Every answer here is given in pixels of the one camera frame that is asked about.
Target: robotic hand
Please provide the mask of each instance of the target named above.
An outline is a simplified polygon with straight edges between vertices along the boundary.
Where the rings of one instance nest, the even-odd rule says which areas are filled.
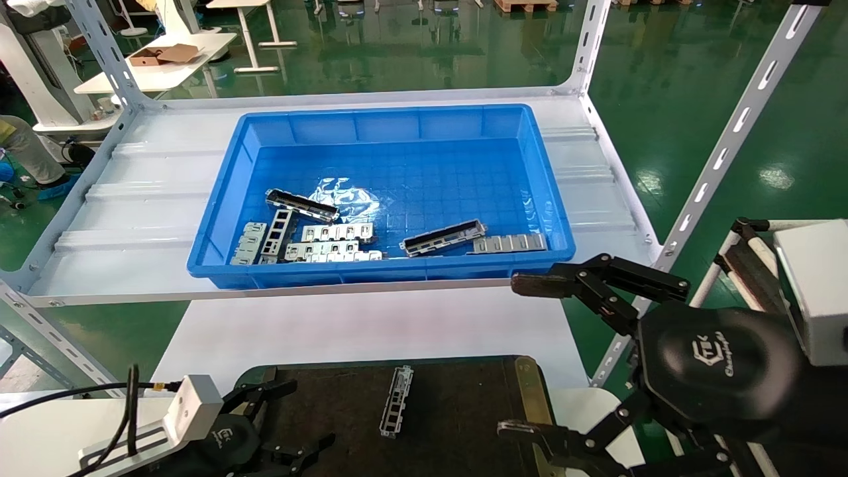
[[[583,264],[557,263],[544,275],[518,273],[511,286],[519,295],[576,297],[635,342],[634,392],[586,435],[546,424],[499,423],[499,436],[538,444],[552,465],[592,477],[712,474],[732,463],[714,435],[848,446],[848,419],[839,411],[848,367],[812,366],[788,316],[691,308],[683,303],[687,280],[607,254]],[[639,319],[611,287],[659,305]],[[606,447],[640,417],[653,418],[697,449],[625,469]]]

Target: person's leg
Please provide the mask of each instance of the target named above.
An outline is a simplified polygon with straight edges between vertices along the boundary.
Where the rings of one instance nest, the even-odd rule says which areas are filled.
[[[14,127],[14,132],[0,144],[41,185],[49,185],[64,176],[64,168],[44,148],[32,127],[15,116],[2,116],[0,121]]]

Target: stamped metal part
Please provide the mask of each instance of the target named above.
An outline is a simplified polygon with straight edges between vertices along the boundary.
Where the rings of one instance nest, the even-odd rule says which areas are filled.
[[[230,259],[230,265],[253,265],[267,228],[267,224],[262,222],[245,224],[242,236],[238,238],[235,255]]]
[[[370,244],[377,240],[374,236],[374,224],[348,223],[338,225],[308,225],[304,227],[301,242],[327,242],[330,240],[359,240]]]
[[[450,227],[440,228],[432,232],[422,233],[415,237],[405,238],[400,248],[408,256],[419,256],[435,250],[461,244],[486,235],[486,226],[475,219],[462,222]]]
[[[406,409],[406,396],[410,393],[413,373],[409,366],[394,369],[392,386],[388,389],[388,399],[380,419],[380,435],[383,437],[394,439],[400,432],[400,425],[404,420],[401,413]]]
[[[278,188],[270,188],[265,192],[265,202],[274,207],[293,210],[312,217],[318,222],[333,223],[339,215],[336,206],[315,202],[302,195],[295,195]]]
[[[284,251],[282,245],[289,241],[297,225],[298,218],[288,209],[279,209],[274,214],[271,228],[268,229],[268,238],[262,244],[262,251],[259,254],[260,265],[280,261],[280,254]]]
[[[335,254],[360,251],[360,243],[356,240],[343,240],[341,242],[314,242],[296,243],[286,245],[285,261],[309,261],[313,254]]]
[[[519,233],[517,235],[496,235],[474,240],[474,250],[469,255],[505,254],[511,252],[534,252],[547,250],[548,245],[543,233]]]
[[[331,254],[312,254],[307,259],[310,263],[331,263],[334,261],[372,261],[382,260],[382,252],[371,250],[368,252],[343,252]]]

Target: table leg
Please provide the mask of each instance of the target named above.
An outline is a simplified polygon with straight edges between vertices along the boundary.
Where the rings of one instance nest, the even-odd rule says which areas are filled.
[[[250,30],[248,30],[248,21],[244,18],[244,9],[238,8],[238,21],[242,23],[242,34],[244,34],[244,44],[248,46],[248,55],[250,56],[250,66],[236,68],[233,71],[237,73],[273,73],[280,70],[278,66],[259,66],[256,61],[256,52],[254,51],[254,41],[250,38]]]
[[[280,34],[276,31],[276,18],[274,18],[274,9],[271,7],[271,2],[265,4],[265,8],[268,10],[268,21],[271,23],[271,36],[274,37],[273,42],[259,42],[259,45],[263,48],[267,47],[296,47],[298,46],[297,42],[281,42]]]
[[[212,70],[207,65],[204,65],[204,79],[206,86],[209,87],[209,97],[218,98],[218,91],[215,89],[215,79],[212,77]]]

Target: white shelf surface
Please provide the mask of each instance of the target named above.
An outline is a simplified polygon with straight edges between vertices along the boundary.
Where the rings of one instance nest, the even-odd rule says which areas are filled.
[[[188,252],[236,123],[245,113],[273,110],[528,104],[577,242],[574,261],[607,252],[650,263],[652,245],[645,237],[653,232],[637,226],[647,223],[644,209],[627,199],[635,193],[614,150],[604,154],[580,99],[544,96],[540,89],[253,98],[264,103],[250,98],[191,100],[173,102],[168,109],[145,109],[86,193],[86,203],[59,237],[28,295],[34,305],[45,306],[49,300],[79,305],[507,283],[495,279],[232,291],[192,278],[186,270]],[[611,150],[611,145],[604,149]]]

